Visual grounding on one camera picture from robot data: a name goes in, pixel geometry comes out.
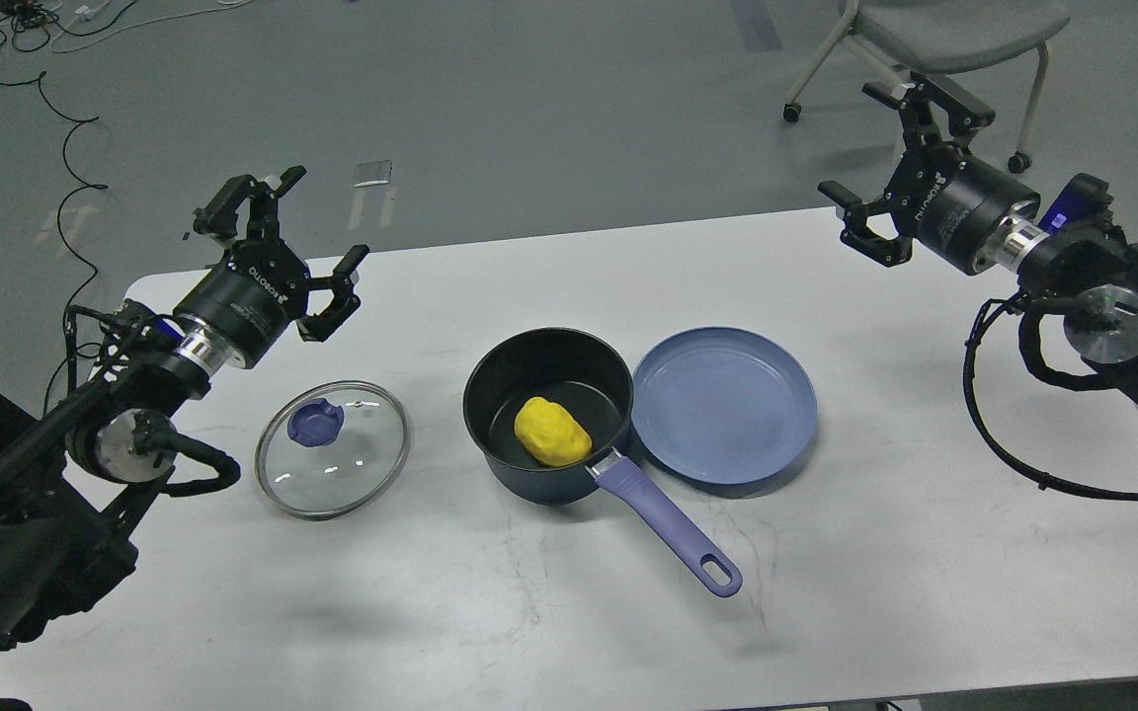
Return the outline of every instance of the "pot lid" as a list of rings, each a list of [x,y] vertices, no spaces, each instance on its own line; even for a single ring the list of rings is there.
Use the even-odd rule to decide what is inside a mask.
[[[321,385],[280,408],[262,432],[258,485],[294,516],[340,516],[397,476],[409,433],[405,411],[385,388],[362,381]]]

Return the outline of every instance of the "cable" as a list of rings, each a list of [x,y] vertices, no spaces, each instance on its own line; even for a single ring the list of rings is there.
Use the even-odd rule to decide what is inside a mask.
[[[59,26],[59,15],[57,15],[55,10],[43,8],[43,6],[36,3],[35,0],[26,0],[22,1],[22,3],[15,3],[13,9],[15,14],[11,17],[11,46],[15,50],[17,50],[17,52],[28,55],[36,52],[36,50],[44,49],[47,44],[50,44],[50,31],[47,26],[49,24]],[[26,34],[28,31],[34,31],[34,28],[40,28],[47,35],[47,40],[42,41],[41,44],[31,47],[30,49],[23,49],[23,47],[19,47],[17,39],[22,34]]]
[[[121,10],[118,10],[117,14],[113,15],[113,19],[110,19],[109,23],[106,26],[101,26],[99,28],[92,28],[92,31],[90,31],[90,32],[73,32],[73,31],[69,31],[69,28],[66,27],[66,26],[59,26],[59,32],[60,32],[60,34],[71,34],[73,36],[91,36],[92,34],[99,34],[100,32],[104,32],[105,28],[114,26],[116,24],[116,20],[119,19],[119,18],[122,18],[122,15],[124,15],[126,13],[126,10],[129,10],[130,8],[132,8],[132,6],[135,6],[135,5],[139,5],[139,0],[131,0],[125,6],[125,8],[122,8]],[[100,5],[99,8],[94,8],[93,10],[91,10],[91,13],[98,13],[98,11],[102,10],[104,8],[108,8],[107,1],[105,1],[104,5]]]
[[[32,17],[33,18],[41,18],[41,25],[40,26],[46,26],[47,22],[49,22],[49,15],[47,15],[48,11],[47,10],[42,10],[42,9],[36,9],[36,10],[40,10],[40,11],[38,11],[38,14],[35,14],[35,15],[32,15]],[[24,22],[27,23],[28,22],[28,17],[31,17],[31,15],[26,15],[26,17],[24,18]],[[15,26],[15,24],[13,23],[13,31],[14,32],[15,32],[15,27],[17,27],[17,26]],[[0,35],[3,36],[3,40],[0,41],[0,47],[2,47],[3,44],[8,43],[8,34],[6,34],[6,32],[3,31],[2,27],[0,27]],[[76,342],[77,341],[76,321],[75,320],[68,320],[67,314],[68,314],[69,307],[72,307],[73,301],[76,300],[77,295],[81,294],[81,291],[82,291],[83,288],[89,287],[89,284],[92,281],[94,281],[94,278],[98,278],[98,275],[99,275],[100,272],[99,272],[99,266],[97,266],[94,264],[94,262],[91,262],[90,259],[86,259],[86,257],[83,257],[81,255],[81,253],[77,253],[77,249],[73,248],[72,243],[68,242],[68,237],[64,233],[64,206],[67,206],[69,199],[72,199],[73,197],[75,197],[75,195],[77,195],[79,192],[82,192],[83,190],[107,190],[108,185],[105,184],[105,183],[93,183],[93,182],[86,181],[85,179],[83,179],[83,176],[79,176],[77,172],[75,170],[73,170],[72,163],[68,162],[68,143],[69,143],[69,141],[72,141],[73,134],[75,134],[76,131],[80,130],[81,126],[90,124],[90,123],[98,122],[99,117],[98,116],[91,116],[89,118],[76,118],[76,117],[73,117],[73,116],[68,116],[68,114],[66,114],[64,111],[60,111],[59,108],[56,108],[56,105],[53,102],[51,102],[50,98],[46,93],[46,90],[43,90],[43,86],[41,86],[41,81],[46,76],[47,76],[47,72],[42,71],[42,72],[38,73],[38,76],[35,76],[34,78],[31,78],[31,80],[24,80],[24,81],[1,81],[0,80],[0,86],[27,86],[27,85],[31,85],[31,84],[32,85],[36,85],[38,86],[38,94],[41,97],[41,100],[47,105],[47,108],[50,108],[50,111],[55,113],[56,116],[59,116],[64,121],[69,122],[69,123],[73,124],[73,126],[71,127],[71,130],[68,130],[68,134],[66,137],[64,137],[64,144],[63,144],[63,148],[60,148],[60,152],[59,154],[60,154],[60,158],[64,159],[64,170],[68,171],[68,175],[72,176],[73,180],[76,180],[80,184],[77,185],[77,188],[68,191],[67,195],[64,195],[64,198],[60,199],[59,207],[56,208],[56,231],[59,234],[59,242],[64,245],[64,248],[67,249],[67,251],[69,253],[69,255],[72,255],[73,257],[75,257],[76,261],[80,261],[81,263],[83,263],[83,265],[90,266],[91,273],[86,276],[86,279],[84,281],[82,281],[81,284],[77,286],[77,288],[73,289],[72,294],[68,295],[67,300],[64,301],[63,314],[60,314],[60,328],[63,328],[63,333],[64,333],[64,364],[68,365],[68,388],[67,388],[67,390],[68,390],[68,392],[72,392],[73,390],[75,390],[76,382],[77,382],[77,359],[79,359],[79,352],[77,350],[79,350],[79,347],[77,347],[77,342]],[[49,408],[50,388],[53,387],[53,385],[55,385],[55,378],[58,377],[58,373],[59,373],[59,369],[57,369],[56,373],[51,374],[50,381],[47,385],[47,391],[46,391],[46,395],[43,396],[43,414],[46,414],[47,408]]]
[[[55,17],[50,18],[49,22],[50,23],[55,23],[55,24],[59,24],[59,15],[56,15],[56,13],[59,13],[59,9],[64,8],[64,0],[59,0],[58,3],[56,3],[55,8],[41,8],[41,6],[38,5],[38,1],[40,1],[40,0],[19,0],[18,3],[15,3],[13,6],[13,9],[27,8],[26,14],[28,14],[30,11],[36,10],[36,11],[41,11],[41,13],[55,15]],[[14,15],[5,14],[0,18],[0,24],[5,23],[5,22],[8,22],[8,19],[13,18],[13,17],[14,17]]]
[[[100,356],[99,353],[98,355],[83,355],[81,349],[90,346],[100,348],[102,344],[100,344],[99,341],[91,340],[81,344],[81,346],[77,346],[77,356],[80,356],[80,358],[82,358],[83,361],[93,361],[96,358],[99,358]],[[64,359],[60,361],[58,365],[56,365],[55,372],[50,373],[50,379],[49,381],[47,381],[47,391],[43,394],[43,397],[41,397],[41,413],[44,415],[47,414],[47,411],[50,410],[50,388],[56,386],[56,378],[59,378],[59,371],[61,371],[66,364],[68,364],[67,355],[65,355]]]
[[[221,8],[207,8],[207,9],[204,9],[204,10],[192,10],[190,13],[182,13],[182,14],[178,14],[178,15],[166,15],[166,17],[163,17],[163,18],[145,19],[145,22],[132,24],[132,26],[123,26],[121,28],[117,28],[116,31],[109,32],[108,34],[105,34],[105,35],[100,36],[99,40],[91,41],[91,43],[89,43],[89,44],[82,44],[81,47],[72,47],[72,49],[56,49],[56,44],[59,41],[60,36],[63,36],[64,34],[77,34],[77,33],[68,32],[67,27],[60,26],[60,31],[63,31],[63,32],[60,32],[60,34],[56,35],[55,40],[50,41],[50,52],[51,52],[51,55],[72,55],[73,52],[81,52],[82,49],[90,49],[91,47],[94,47],[96,44],[99,44],[100,41],[105,41],[105,40],[108,40],[108,38],[122,34],[122,32],[130,32],[132,28],[137,28],[137,27],[141,27],[141,26],[150,26],[150,24],[166,22],[166,19],[189,18],[189,17],[193,17],[193,15],[204,15],[204,14],[207,14],[207,13],[222,13],[222,11],[225,11],[225,10],[233,10],[236,8],[244,8],[244,6],[248,5],[248,3],[253,3],[253,0],[238,0],[238,1],[233,0],[233,1],[229,1],[229,3],[223,3],[222,1],[218,1],[218,5],[221,5]]]
[[[164,495],[171,497],[198,496],[201,494],[213,494],[216,490],[224,490],[226,487],[240,481],[240,464],[231,460],[229,454],[216,446],[205,445],[204,441],[192,439],[172,431],[170,428],[159,428],[146,432],[134,433],[135,449],[141,452],[175,452],[185,458],[205,464],[217,474],[212,480],[193,480],[188,482],[167,482],[164,487]]]
[[[1016,296],[1011,298],[992,298],[989,301],[981,305],[981,309],[978,311],[978,315],[974,319],[974,324],[972,324],[972,330],[968,333],[968,340],[965,341],[965,362],[963,362],[963,396],[965,396],[965,405],[968,410],[968,415],[974,423],[974,428],[978,429],[979,436],[986,441],[986,446],[989,446],[990,450],[995,456],[999,456],[1003,463],[1006,463],[1008,468],[1013,469],[1014,472],[1022,474],[1029,480],[1037,482],[1039,490],[1055,489],[1062,491],[1062,494],[1070,494],[1072,496],[1081,496],[1085,498],[1103,498],[1111,501],[1138,501],[1138,491],[1128,490],[1107,490],[1099,489],[1098,487],[1081,485],[1080,482],[1072,482],[1069,480],[1062,480],[1062,478],[1053,476],[1052,473],[1042,471],[1042,469],[1034,469],[1030,464],[1017,460],[1007,449],[1004,449],[999,441],[995,440],[995,437],[990,433],[989,429],[986,428],[986,422],[981,417],[981,410],[978,408],[978,397],[974,391],[974,378],[975,363],[978,358],[978,347],[981,346],[981,340],[989,332],[990,326],[993,325],[995,320],[999,316],[1006,314],[1008,311],[1026,311],[1029,306],[1025,303],[1029,300],[1029,296],[1025,292],[1016,292]]]

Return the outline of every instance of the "purple lid knob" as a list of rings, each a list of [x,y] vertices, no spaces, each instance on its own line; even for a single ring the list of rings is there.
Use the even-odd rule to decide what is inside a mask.
[[[322,446],[336,441],[345,423],[345,411],[322,397],[306,400],[288,419],[288,437],[298,445]]]

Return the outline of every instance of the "yellow dough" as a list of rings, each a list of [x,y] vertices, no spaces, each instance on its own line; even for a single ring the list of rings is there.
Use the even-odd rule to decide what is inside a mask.
[[[591,454],[591,436],[559,402],[525,400],[513,430],[526,452],[550,468],[568,468]]]

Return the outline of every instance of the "black cable on floor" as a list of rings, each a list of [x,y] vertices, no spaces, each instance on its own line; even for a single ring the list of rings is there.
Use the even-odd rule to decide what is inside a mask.
[[[33,17],[41,18],[40,23],[34,24],[34,26],[43,27],[43,31],[46,31],[46,24],[51,22],[51,19],[55,17],[55,13],[49,13],[49,15],[46,14],[33,15]],[[22,19],[22,22],[28,23],[31,22],[31,19],[28,19],[28,17],[25,17]],[[17,27],[18,27],[17,18],[15,18],[13,20],[13,26],[11,26],[14,33],[17,32]],[[0,48],[1,48],[3,44],[8,43],[9,40],[8,40],[8,34],[6,34],[2,27],[0,27],[0,35],[1,38],[3,38],[0,41]],[[11,36],[11,39],[15,40],[15,34]],[[76,180],[80,184],[77,185],[77,188],[68,191],[67,195],[64,195],[64,198],[60,199],[59,201],[59,207],[56,208],[56,233],[59,234],[59,242],[64,245],[64,248],[67,249],[69,255],[75,257],[76,261],[83,263],[83,265],[90,266],[91,273],[90,275],[86,276],[84,281],[82,281],[81,284],[77,286],[77,288],[73,289],[72,294],[68,295],[67,300],[64,301],[64,311],[60,311],[60,328],[63,328],[64,332],[64,363],[63,365],[60,365],[60,367],[64,367],[64,365],[66,364],[68,365],[67,390],[68,392],[72,392],[77,387],[77,359],[79,359],[79,353],[77,353],[79,347],[76,342],[77,333],[75,324],[73,324],[72,321],[65,319],[64,314],[66,314],[68,307],[72,306],[73,301],[76,300],[77,295],[81,294],[82,289],[89,287],[89,284],[92,281],[94,281],[94,278],[98,278],[100,272],[99,272],[99,266],[97,266],[94,262],[91,262],[90,259],[86,259],[86,257],[83,257],[81,253],[77,253],[77,249],[73,248],[72,243],[68,242],[68,237],[64,233],[64,206],[67,206],[69,199],[75,197],[75,195],[77,195],[79,192],[82,192],[84,190],[107,190],[108,185],[105,183],[86,181],[85,179],[83,179],[83,176],[77,175],[77,171],[73,170],[72,163],[68,162],[68,143],[69,141],[72,141],[73,134],[75,134],[81,126],[98,122],[99,117],[91,116],[89,118],[76,118],[73,116],[68,116],[68,114],[60,111],[59,108],[56,108],[56,105],[51,102],[50,98],[46,93],[46,90],[43,90],[43,86],[41,85],[41,81],[46,78],[46,76],[47,72],[42,71],[38,73],[38,76],[31,80],[24,80],[24,81],[0,80],[0,86],[27,86],[27,85],[38,86],[38,94],[41,97],[41,100],[47,105],[47,108],[50,108],[50,111],[56,114],[56,116],[59,116],[64,121],[73,124],[71,130],[68,130],[68,134],[64,137],[64,144],[63,148],[60,148],[59,154],[60,158],[64,159],[64,170],[68,171],[68,175],[72,176],[73,180]],[[55,378],[57,377],[59,369],[56,370],[55,374],[51,374],[50,381],[47,383],[47,391],[43,397],[43,414],[46,414],[47,408],[49,408],[50,388],[51,386],[55,385]]]
[[[139,5],[139,0],[131,0],[131,2],[125,6],[125,8],[122,8],[119,13],[113,15],[113,19],[110,19],[106,26],[101,26],[99,28],[92,28],[92,31],[90,32],[73,32],[71,28],[63,26],[63,24],[59,23],[56,24],[57,26],[59,26],[59,32],[63,32],[64,34],[68,34],[72,36],[90,36],[92,34],[99,34],[100,32],[104,32],[105,28],[114,26],[116,24],[116,20],[122,18],[122,15],[124,15],[126,10],[129,10],[130,8],[132,8],[132,6],[135,5]]]
[[[49,24],[55,24],[59,26],[59,15],[43,8],[41,5],[35,3],[20,3],[17,5],[17,14],[11,18],[11,48],[17,50],[22,55],[31,55],[38,52],[38,50],[44,49],[50,44],[50,31],[47,28]],[[47,40],[42,41],[41,44],[34,47],[19,47],[17,39],[22,34],[28,33],[28,31],[34,31],[34,28],[40,28],[47,36]]]

